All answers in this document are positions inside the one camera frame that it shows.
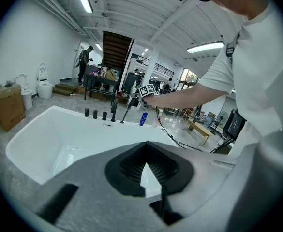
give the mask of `bathtub faucet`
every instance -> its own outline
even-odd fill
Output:
[[[116,121],[116,112],[117,112],[117,106],[118,106],[118,99],[114,99],[111,107],[111,112],[113,113],[111,122]]]

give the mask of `ceiling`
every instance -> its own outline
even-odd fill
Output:
[[[34,1],[93,41],[102,42],[103,31],[134,38],[150,48],[157,47],[198,77],[207,72],[219,51],[189,54],[186,49],[214,41],[228,43],[245,21],[212,2],[197,0],[90,0],[91,14],[80,0]]]

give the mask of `white toilet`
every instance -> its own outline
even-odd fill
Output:
[[[53,84],[48,81],[48,72],[44,64],[41,64],[37,74],[37,92],[42,99],[50,99],[53,92]]]
[[[20,76],[15,78],[15,83],[21,86],[23,105],[25,110],[29,110],[33,107],[33,102],[31,100],[31,95],[33,94],[33,91],[28,89],[29,85],[27,84],[26,77],[27,76],[25,74],[21,73]]]

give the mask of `wooden step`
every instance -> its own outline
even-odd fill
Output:
[[[70,96],[70,94],[73,94],[74,92],[72,90],[69,90],[69,89],[54,87],[53,93],[59,94],[59,95],[64,95],[64,96]]]
[[[60,88],[60,89],[69,90],[69,91],[71,91],[72,93],[75,93],[75,92],[76,92],[76,87],[70,86],[70,85],[67,85],[67,84],[59,83],[59,84],[55,84],[55,87],[56,87],[56,88]]]

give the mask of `window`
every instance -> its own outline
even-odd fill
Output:
[[[193,72],[189,71],[187,77],[186,77],[186,82],[188,83],[196,83],[198,77],[195,75]]]
[[[188,75],[188,72],[189,72],[189,69],[184,69],[184,70],[183,70],[180,81],[182,81],[182,82],[185,81],[186,76]]]
[[[198,80],[197,75],[195,75],[193,72],[191,72],[189,69],[184,69],[181,79],[181,82],[185,83],[196,83]]]
[[[197,82],[198,82],[197,75],[195,75],[189,69],[183,69],[181,79],[177,86],[177,90],[192,88]]]

